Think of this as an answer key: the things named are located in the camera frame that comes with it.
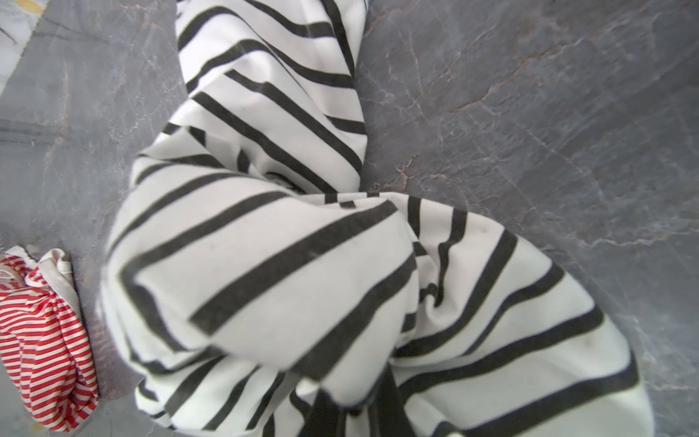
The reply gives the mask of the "black white striped tank top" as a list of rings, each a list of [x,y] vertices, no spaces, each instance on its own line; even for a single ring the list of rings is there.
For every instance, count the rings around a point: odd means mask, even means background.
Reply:
[[[135,160],[103,269],[138,409],[298,436],[325,391],[371,436],[390,368],[416,436],[651,436],[592,296],[478,214],[364,193],[364,1],[180,1],[187,100]]]

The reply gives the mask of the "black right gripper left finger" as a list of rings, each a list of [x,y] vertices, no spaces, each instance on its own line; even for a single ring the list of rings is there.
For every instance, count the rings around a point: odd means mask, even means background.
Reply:
[[[344,409],[321,391],[298,437],[345,437],[346,416]]]

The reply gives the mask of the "red white striped tank top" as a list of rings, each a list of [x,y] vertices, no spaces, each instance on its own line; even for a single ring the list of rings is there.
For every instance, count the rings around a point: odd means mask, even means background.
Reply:
[[[32,418],[78,429],[96,410],[98,377],[67,253],[1,253],[1,360]]]

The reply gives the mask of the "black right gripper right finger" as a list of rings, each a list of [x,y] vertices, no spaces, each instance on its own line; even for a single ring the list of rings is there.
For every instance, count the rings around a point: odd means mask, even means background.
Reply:
[[[371,404],[371,436],[416,436],[404,411],[403,402],[390,368],[384,370],[377,382],[373,404]]]

